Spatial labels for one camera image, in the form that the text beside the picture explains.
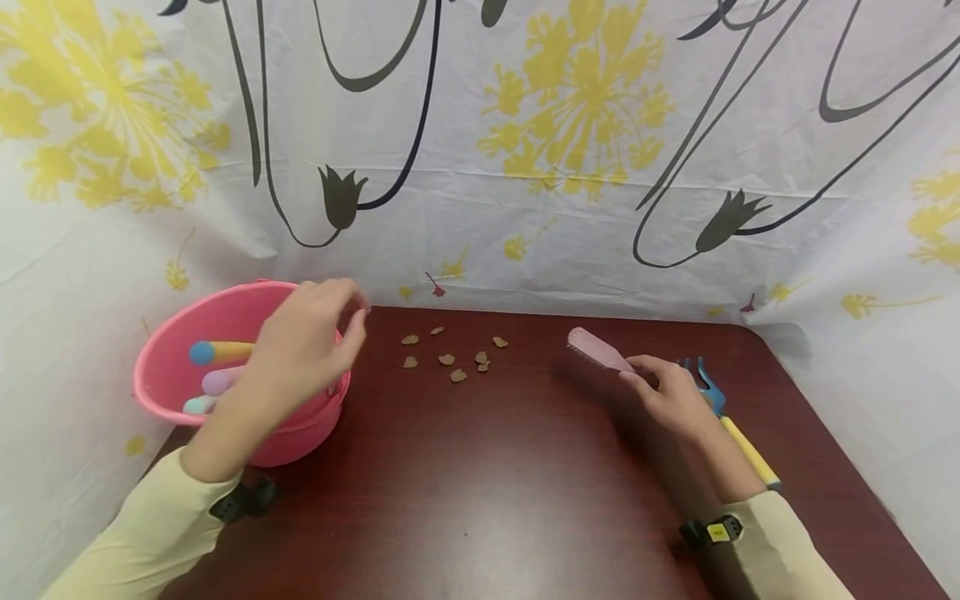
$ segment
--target wooden table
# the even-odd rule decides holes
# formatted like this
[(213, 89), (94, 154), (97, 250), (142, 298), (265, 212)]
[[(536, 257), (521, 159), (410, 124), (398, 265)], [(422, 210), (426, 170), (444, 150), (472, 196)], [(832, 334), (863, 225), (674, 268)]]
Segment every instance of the wooden table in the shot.
[[(854, 596), (946, 598), (750, 331), (389, 307), (368, 319), (330, 438), (271, 469), (273, 509), (227, 528), (163, 597), (744, 597), (723, 550), (696, 560), (670, 550), (684, 517), (716, 511), (672, 440), (635, 405), (585, 393), (553, 369), (576, 325), (626, 353), (705, 356), (728, 413)], [(402, 346), (409, 334), (420, 343)], [(495, 348), (494, 335), (509, 347)], [(486, 373), (472, 360), (481, 349)], [(457, 385), (437, 361), (448, 352), (468, 373)], [(420, 365), (401, 369), (407, 355)], [(178, 444), (182, 436), (166, 450)]]

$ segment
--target pink bucket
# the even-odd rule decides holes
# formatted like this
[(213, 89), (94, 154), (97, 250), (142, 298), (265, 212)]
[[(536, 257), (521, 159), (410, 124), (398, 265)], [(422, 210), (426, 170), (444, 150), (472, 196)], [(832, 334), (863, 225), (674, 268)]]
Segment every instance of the pink bucket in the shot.
[[(295, 283), (261, 279), (207, 296), (182, 309), (158, 328), (140, 350), (133, 368), (133, 394), (137, 401), (147, 411), (177, 425), (202, 425), (206, 416), (184, 414), (180, 411), (183, 403), (203, 393), (201, 381), (205, 374), (233, 364), (198, 367), (190, 362), (190, 347), (199, 340), (253, 342), (263, 322), (295, 289)], [(336, 335), (339, 342), (340, 332)], [(279, 467), (314, 450), (340, 419), (349, 384), (347, 371), (335, 390), (321, 392), (307, 401), (257, 449), (251, 464)]]

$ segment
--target black line pattern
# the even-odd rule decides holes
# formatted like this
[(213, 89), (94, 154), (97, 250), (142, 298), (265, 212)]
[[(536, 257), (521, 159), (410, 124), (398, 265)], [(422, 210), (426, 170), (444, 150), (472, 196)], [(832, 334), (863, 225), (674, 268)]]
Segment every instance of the black line pattern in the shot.
[[(170, 5), (160, 14), (172, 15), (182, 12), (187, 6), (187, 1), (188, 0), (172, 0)], [(320, 244), (304, 242), (297, 236), (297, 234), (294, 232), (293, 225), (287, 218), (286, 213), (283, 210), (283, 205), (276, 194), (273, 163), (271, 161), (270, 154), (270, 89), (268, 85), (269, 73), (266, 62), (267, 49), (264, 30), (263, 0), (256, 0), (257, 33), (259, 36), (260, 79), (262, 82), (261, 94), (263, 104), (262, 160), (260, 157), (260, 135), (256, 123), (256, 112), (253, 108), (253, 98), (250, 91), (250, 84), (247, 79), (247, 71), (244, 68), (243, 57), (240, 53), (236, 30), (233, 25), (233, 19), (230, 15), (229, 0), (201, 0), (201, 2), (206, 4), (221, 2), (224, 6), (224, 18), (227, 23), (230, 48), (233, 53), (233, 61), (236, 64), (237, 78), (240, 82), (240, 92), (243, 97), (244, 111), (247, 115), (247, 125), (250, 132), (253, 186), (256, 187), (259, 184), (261, 171), (265, 169), (267, 173), (267, 188), (270, 192), (270, 199), (273, 203), (274, 210), (276, 211), (277, 216), (283, 222), (283, 225), (287, 227), (287, 231), (290, 233), (290, 236), (294, 239), (294, 241), (304, 248), (323, 248), (328, 246), (335, 239), (337, 239), (337, 236), (340, 235), (342, 230), (352, 225), (357, 210), (372, 210), (392, 200), (403, 187), (403, 184), (410, 176), (410, 172), (413, 170), (414, 162), (416, 161), (417, 154), (420, 151), (420, 143), (423, 139), (423, 131), (426, 128), (427, 112), (430, 108), (430, 97), (433, 93), (434, 72), (437, 66), (437, 54), (440, 46), (440, 17), (443, 0), (435, 0), (434, 2), (434, 25), (430, 47), (430, 62), (427, 70), (426, 89), (423, 92), (423, 104), (420, 108), (420, 120), (417, 125), (417, 132), (414, 135), (413, 142), (410, 146), (410, 151), (407, 154), (407, 158), (403, 164), (403, 167), (400, 169), (400, 172), (397, 175), (394, 183), (390, 186), (390, 189), (384, 192), (384, 194), (379, 198), (363, 203), (359, 202), (359, 196), (364, 182), (367, 181), (366, 178), (356, 182), (354, 180), (354, 173), (350, 173), (346, 178), (341, 178), (340, 175), (329, 166), (326, 167), (326, 172), (320, 170), (322, 183), (321, 188), (324, 192), (323, 196), (327, 218), (330, 220), (331, 225), (336, 227), (336, 231), (334, 231), (333, 235)], [(485, 27), (492, 27), (496, 25), (504, 12), (506, 5), (507, 0), (484, 0), (480, 11), (480, 17), (483, 25)], [(413, 44), (414, 38), (417, 36), (417, 32), (420, 30), (420, 24), (423, 20), (423, 15), (426, 12), (427, 0), (419, 1), (413, 23), (407, 32), (406, 38), (404, 38), (400, 48), (396, 51), (394, 56), (387, 61), (383, 67), (374, 73), (359, 78), (345, 77), (340, 73), (336, 65), (333, 63), (333, 60), (330, 57), (329, 51), (326, 47), (324, 30), (320, 18), (320, 8), (317, 6), (317, 0), (314, 0), (313, 6), (314, 13), (317, 17), (317, 32), (320, 35), (321, 46), (324, 51), (324, 59), (326, 60), (326, 66), (330, 70), (330, 74), (333, 76), (334, 80), (336, 80), (337, 84), (339, 84), (343, 89), (360, 93), (372, 89), (383, 82), (403, 61), (407, 50), (409, 50), (410, 46)]]
[[(641, 208), (649, 204), (649, 206), (647, 207), (647, 212), (644, 214), (643, 218), (640, 220), (640, 225), (636, 230), (636, 234), (634, 235), (634, 247), (633, 247), (634, 259), (637, 262), (639, 262), (641, 265), (653, 267), (656, 269), (670, 269), (672, 267), (677, 267), (679, 265), (682, 265), (685, 262), (695, 258), (696, 256), (699, 256), (704, 252), (709, 252), (710, 250), (715, 249), (717, 246), (719, 246), (723, 242), (727, 241), (727, 239), (735, 235), (740, 235), (740, 236), (759, 235), (761, 233), (772, 231), (773, 229), (776, 229), (781, 225), (788, 223), (790, 220), (792, 220), (796, 216), (803, 213), (805, 210), (807, 210), (808, 208), (816, 204), (817, 201), (823, 198), (824, 195), (830, 190), (830, 188), (834, 184), (836, 184), (836, 182), (840, 181), (840, 179), (846, 176), (850, 172), (850, 170), (853, 169), (853, 167), (859, 164), (860, 161), (862, 161), (870, 152), (874, 150), (874, 148), (876, 148), (897, 127), (899, 127), (900, 124), (906, 119), (906, 117), (911, 112), (913, 112), (913, 110), (917, 106), (919, 106), (930, 95), (930, 93), (933, 92), (933, 90), (936, 89), (953, 72), (953, 69), (957, 66), (957, 63), (960, 62), (960, 54), (958, 54), (952, 60), (949, 66), (945, 69), (945, 71), (939, 77), (937, 77), (937, 79), (933, 83), (928, 85), (923, 90), (923, 92), (921, 92), (917, 96), (917, 98), (914, 99), (914, 101), (907, 108), (905, 108), (903, 112), (896, 119), (894, 119), (894, 121), (890, 124), (890, 126), (888, 126), (884, 131), (882, 131), (874, 141), (868, 144), (867, 147), (859, 155), (857, 155), (842, 169), (840, 169), (840, 171), (835, 176), (833, 176), (823, 187), (821, 187), (806, 202), (796, 207), (795, 209), (791, 210), (790, 212), (783, 215), (782, 217), (779, 217), (777, 220), (773, 221), (772, 223), (769, 223), (763, 226), (753, 227), (753, 228), (744, 228), (742, 226), (746, 225), (747, 221), (749, 221), (750, 219), (753, 219), (759, 212), (762, 212), (767, 208), (769, 208), (770, 205), (768, 204), (760, 209), (757, 209), (757, 205), (759, 201), (762, 199), (756, 199), (749, 203), (745, 203), (744, 202), (745, 196), (743, 194), (743, 190), (740, 190), (737, 193), (736, 197), (734, 197), (733, 199), (731, 198), (731, 194), (728, 193), (727, 199), (723, 202), (717, 214), (713, 217), (713, 219), (710, 220), (710, 222), (707, 224), (707, 226), (704, 228), (704, 231), (701, 233), (700, 237), (698, 238), (695, 251), (689, 254), (688, 256), (686, 256), (685, 258), (682, 258), (678, 261), (668, 263), (668, 264), (658, 264), (643, 258), (640, 255), (639, 248), (638, 248), (640, 236), (642, 235), (644, 228), (647, 225), (647, 222), (650, 220), (650, 217), (653, 211), (657, 208), (657, 205), (660, 203), (660, 200), (662, 200), (663, 195), (670, 189), (670, 186), (673, 184), (673, 181), (683, 170), (684, 166), (689, 161), (689, 159), (693, 156), (693, 154), (696, 152), (697, 148), (700, 147), (700, 144), (704, 141), (707, 135), (709, 135), (709, 133), (713, 130), (714, 126), (717, 124), (720, 118), (723, 117), (723, 115), (727, 112), (727, 110), (730, 108), (733, 102), (735, 102), (736, 99), (740, 96), (740, 93), (744, 90), (744, 88), (747, 86), (750, 80), (754, 77), (754, 75), (759, 70), (759, 68), (763, 65), (763, 63), (766, 62), (767, 58), (770, 56), (773, 50), (780, 44), (780, 42), (783, 40), (783, 37), (786, 35), (787, 31), (789, 31), (789, 29), (794, 25), (794, 23), (797, 20), (797, 17), (800, 15), (800, 13), (803, 11), (807, 3), (809, 2), (809, 0), (801, 0), (797, 4), (797, 7), (794, 9), (793, 13), (790, 14), (790, 16), (786, 19), (786, 22), (783, 24), (780, 31), (777, 33), (774, 39), (770, 42), (767, 48), (760, 55), (760, 58), (757, 60), (754, 67), (751, 69), (750, 73), (744, 78), (743, 82), (739, 85), (739, 87), (733, 93), (730, 100), (728, 100), (727, 103), (722, 108), (720, 108), (716, 116), (714, 116), (713, 119), (710, 121), (710, 123), (706, 126), (703, 133), (700, 134), (697, 140), (693, 143), (692, 147), (689, 148), (689, 152), (686, 152), (684, 156), (684, 152), (687, 150), (687, 147), (690, 145), (690, 142), (693, 139), (696, 132), (700, 129), (700, 126), (705, 119), (707, 111), (715, 101), (717, 94), (720, 91), (720, 88), (723, 87), (724, 83), (726, 82), (726, 79), (731, 73), (733, 66), (739, 60), (740, 54), (747, 40), (750, 38), (751, 34), (754, 31), (754, 27), (756, 26), (757, 23), (769, 18), (774, 13), (776, 13), (785, 3), (785, 0), (779, 0), (778, 3), (773, 8), (768, 10), (767, 6), (770, 4), (771, 0), (764, 0), (764, 2), (762, 3), (759, 10), (756, 12), (756, 15), (753, 18), (748, 19), (742, 23), (731, 23), (730, 20), (727, 18), (727, 13), (730, 12), (730, 10), (736, 5), (736, 0), (716, 0), (716, 1), (717, 1), (717, 10), (713, 12), (711, 15), (709, 15), (700, 25), (696, 26), (694, 29), (684, 34), (683, 36), (680, 36), (679, 39), (680, 40), (696, 39), (697, 37), (705, 35), (710, 30), (712, 30), (714, 27), (716, 27), (721, 23), (724, 24), (724, 26), (730, 30), (737, 31), (737, 30), (745, 29), (746, 33), (743, 35), (742, 39), (740, 40), (740, 43), (737, 45), (736, 49), (733, 51), (733, 54), (730, 60), (728, 61), (727, 66), (724, 68), (723, 73), (721, 73), (720, 78), (718, 79), (716, 85), (714, 86), (713, 90), (710, 92), (707, 98), (707, 102), (704, 104), (704, 107), (701, 109), (700, 114), (697, 115), (697, 118), (694, 120), (693, 125), (690, 127), (689, 131), (687, 132), (686, 137), (684, 138), (680, 147), (677, 149), (676, 153), (670, 159), (666, 168), (658, 177), (657, 182), (653, 185), (653, 187), (651, 187), (651, 189), (647, 192), (647, 194), (643, 197), (643, 199), (640, 201), (640, 203), (636, 207), (636, 210), (640, 210)], [(860, 8), (861, 2), (862, 0), (855, 0), (853, 4), (853, 7), (850, 12), (850, 16), (847, 19), (847, 24), (844, 28), (843, 33), (840, 35), (839, 39), (837, 40), (836, 46), (833, 50), (833, 56), (830, 59), (830, 63), (827, 69), (827, 74), (824, 77), (824, 83), (820, 93), (819, 110), (820, 110), (821, 118), (827, 123), (839, 123), (842, 121), (847, 121), (847, 120), (856, 118), (857, 116), (860, 116), (866, 112), (869, 112), (873, 108), (878, 107), (887, 98), (889, 98), (898, 90), (903, 88), (905, 85), (909, 84), (910, 82), (915, 80), (917, 77), (922, 75), (923, 72), (932, 68), (938, 62), (940, 62), (946, 56), (948, 56), (949, 53), (953, 51), (958, 45), (960, 45), (960, 36), (958, 36), (950, 44), (948, 44), (946, 48), (944, 48), (942, 51), (937, 53), (932, 59), (925, 62), (919, 68), (914, 70), (912, 73), (910, 73), (905, 78), (903, 78), (900, 82), (894, 85), (889, 91), (879, 96), (878, 98), (874, 99), (873, 101), (867, 104), (861, 105), (859, 107), (834, 108), (833, 106), (830, 105), (828, 100), (830, 83), (832, 82), (832, 79), (833, 79), (833, 73), (834, 73), (834, 68), (836, 67), (836, 62), (840, 56), (841, 50), (843, 49), (844, 43), (847, 40), (847, 35), (850, 32), (851, 26), (854, 20), (856, 19), (856, 15)], [(947, 0), (944, 6), (948, 6), (950, 2), (951, 0)], [(735, 223), (735, 222), (739, 222), (740, 224), (737, 228), (731, 229), (730, 227), (728, 227), (730, 223)]]

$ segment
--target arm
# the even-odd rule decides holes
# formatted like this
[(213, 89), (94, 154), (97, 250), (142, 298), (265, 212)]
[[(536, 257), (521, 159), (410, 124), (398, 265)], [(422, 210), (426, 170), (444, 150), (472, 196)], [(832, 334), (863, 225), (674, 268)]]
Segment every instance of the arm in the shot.
[[(352, 300), (360, 309), (335, 346), (337, 319)], [(368, 310), (347, 279), (306, 282), (294, 291), (264, 323), (243, 376), (190, 443), (147, 473), (43, 599), (156, 598), (211, 552), (224, 525), (210, 507), (237, 486), (244, 465), (280, 423), (350, 368)]]
[(713, 415), (683, 367), (652, 356), (627, 359), (656, 377), (620, 377), (639, 395), (657, 422), (696, 449), (724, 512), (743, 526), (733, 550), (758, 598), (852, 598), (821, 558), (800, 519), (778, 493), (768, 492), (747, 457)]

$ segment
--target cream sleeve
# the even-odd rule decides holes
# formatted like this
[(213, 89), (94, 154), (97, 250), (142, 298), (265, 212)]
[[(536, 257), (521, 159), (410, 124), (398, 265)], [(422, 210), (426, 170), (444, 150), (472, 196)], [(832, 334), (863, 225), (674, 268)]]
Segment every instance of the cream sleeve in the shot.
[(84, 550), (42, 600), (145, 600), (213, 550), (223, 522), (210, 507), (229, 494), (239, 476), (201, 483), (180, 466), (176, 450), (133, 489), (104, 533)]
[(852, 599), (780, 494), (765, 492), (724, 508), (743, 526), (733, 549), (757, 598)]

